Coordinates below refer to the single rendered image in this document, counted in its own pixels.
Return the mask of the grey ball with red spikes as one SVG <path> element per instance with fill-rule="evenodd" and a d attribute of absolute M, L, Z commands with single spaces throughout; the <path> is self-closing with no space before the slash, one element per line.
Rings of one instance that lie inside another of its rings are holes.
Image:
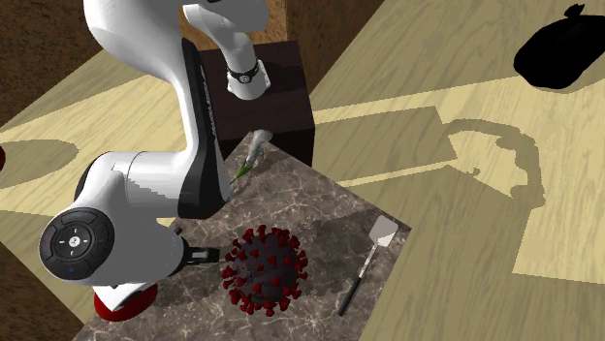
<path fill-rule="evenodd" d="M 242 312 L 263 311 L 271 317 L 302 295 L 299 282 L 307 278 L 308 259 L 296 235 L 261 225 L 246 230 L 232 245 L 221 278 L 231 303 Z"/>

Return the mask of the white flower with green stem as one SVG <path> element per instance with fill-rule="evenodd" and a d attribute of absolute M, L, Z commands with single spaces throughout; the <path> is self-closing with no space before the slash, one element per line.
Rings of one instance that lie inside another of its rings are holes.
<path fill-rule="evenodd" d="M 252 140 L 248 147 L 248 153 L 245 160 L 240 165 L 235 177 L 232 182 L 241 178 L 245 174 L 251 171 L 254 167 L 257 159 L 263 152 L 263 144 L 272 139 L 273 133 L 267 130 L 256 130 L 253 133 Z"/>

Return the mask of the dark brown robot stand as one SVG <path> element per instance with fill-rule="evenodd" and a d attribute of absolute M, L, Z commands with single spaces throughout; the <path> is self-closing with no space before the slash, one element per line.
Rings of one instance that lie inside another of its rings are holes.
<path fill-rule="evenodd" d="M 311 166 L 315 124 L 299 45 L 296 41 L 261 44 L 255 52 L 271 87 L 251 101 L 227 90 L 226 62 L 220 50 L 201 52 L 222 156 L 228 157 L 249 132 L 264 129 L 273 133 L 273 145 Z"/>

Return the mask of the black lumpy object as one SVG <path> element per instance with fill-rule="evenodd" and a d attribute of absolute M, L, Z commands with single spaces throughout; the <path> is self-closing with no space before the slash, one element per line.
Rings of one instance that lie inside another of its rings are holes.
<path fill-rule="evenodd" d="M 513 68 L 531 86 L 567 88 L 605 53 L 605 15 L 583 15 L 584 7 L 569 6 L 519 48 Z"/>

